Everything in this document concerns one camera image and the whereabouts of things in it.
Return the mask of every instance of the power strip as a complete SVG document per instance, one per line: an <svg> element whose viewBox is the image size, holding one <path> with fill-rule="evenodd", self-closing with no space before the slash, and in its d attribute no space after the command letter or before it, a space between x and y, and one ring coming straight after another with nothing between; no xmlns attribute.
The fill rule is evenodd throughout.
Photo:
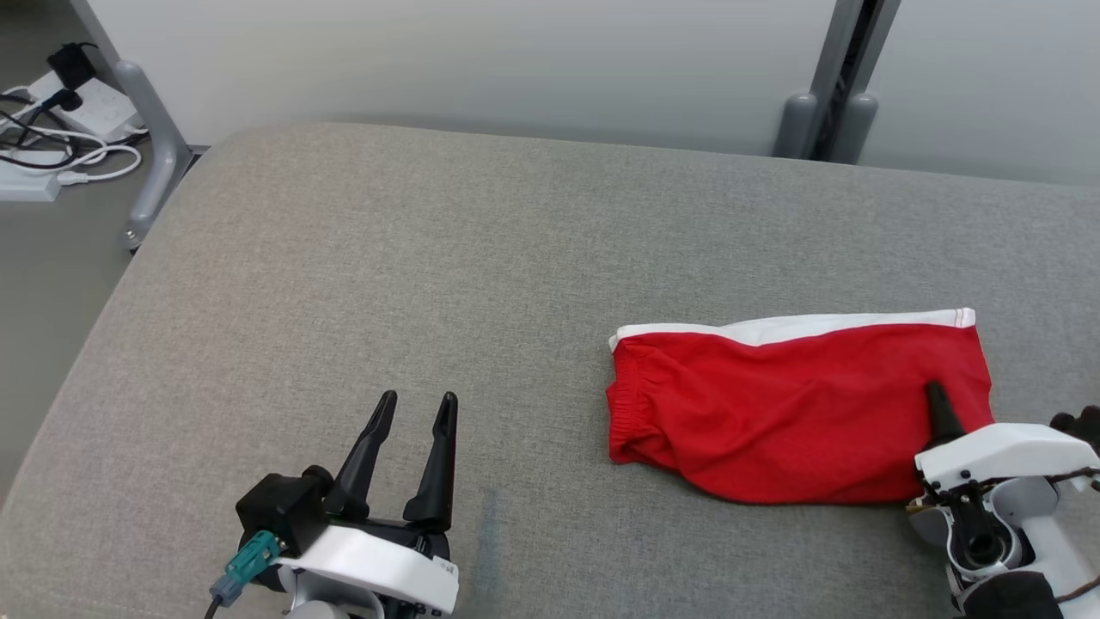
<svg viewBox="0 0 1100 619"><path fill-rule="evenodd" d="M54 96L63 88L57 74L50 71L28 87L28 92L35 101L41 101ZM138 110L134 109L130 97L103 84L98 78L94 77L77 88L76 93L84 101L80 107L72 111L66 111L61 106L50 110L61 117L74 131L91 133L107 142L117 142L131 135L128 126L138 129L145 124L138 115Z"/></svg>
<svg viewBox="0 0 1100 619"><path fill-rule="evenodd" d="M40 165L53 165L68 156L62 151L0 151L0 154ZM0 201L54 201L62 190L56 172L34 170L0 161Z"/></svg>

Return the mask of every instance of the red shorts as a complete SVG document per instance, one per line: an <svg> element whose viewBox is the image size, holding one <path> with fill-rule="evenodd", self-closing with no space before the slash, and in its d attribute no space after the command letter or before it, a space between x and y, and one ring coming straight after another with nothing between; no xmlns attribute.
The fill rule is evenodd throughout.
<svg viewBox="0 0 1100 619"><path fill-rule="evenodd" d="M992 423L974 309L632 325L610 346L610 457L750 504L908 501L924 386L963 428Z"/></svg>

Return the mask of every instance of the white stripe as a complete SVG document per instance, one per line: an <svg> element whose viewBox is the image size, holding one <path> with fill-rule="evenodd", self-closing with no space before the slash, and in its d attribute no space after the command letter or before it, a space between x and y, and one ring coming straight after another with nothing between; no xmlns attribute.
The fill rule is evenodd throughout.
<svg viewBox="0 0 1100 619"><path fill-rule="evenodd" d="M807 314L803 317L779 317L734 323L724 328L689 325L682 323L654 323L651 325L627 325L619 328L607 342L612 352L619 341L648 333L697 333L718 335L746 346L763 346L778 342L790 342L802 338L814 338L827 333L869 328L872 325L938 325L943 328L967 329L977 323L974 309L938 309L936 312L913 312L909 314Z"/></svg>

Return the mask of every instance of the teal connector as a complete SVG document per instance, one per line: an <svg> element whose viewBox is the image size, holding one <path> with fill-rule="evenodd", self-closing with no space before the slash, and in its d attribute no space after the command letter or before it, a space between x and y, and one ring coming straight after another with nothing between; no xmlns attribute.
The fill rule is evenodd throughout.
<svg viewBox="0 0 1100 619"><path fill-rule="evenodd" d="M226 575L210 587L210 596L222 607L231 606L241 597L244 585L267 570L282 552L278 538L271 531L256 533L237 556L226 564Z"/></svg>

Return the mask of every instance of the white partition panel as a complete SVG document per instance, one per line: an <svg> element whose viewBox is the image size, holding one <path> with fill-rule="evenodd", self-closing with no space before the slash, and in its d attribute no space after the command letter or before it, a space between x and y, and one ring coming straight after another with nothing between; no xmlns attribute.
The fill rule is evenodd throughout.
<svg viewBox="0 0 1100 619"><path fill-rule="evenodd" d="M902 0L860 164L1100 184L1100 2Z"/></svg>
<svg viewBox="0 0 1100 619"><path fill-rule="evenodd" d="M88 0L195 145L341 119L768 154L833 2Z"/></svg>

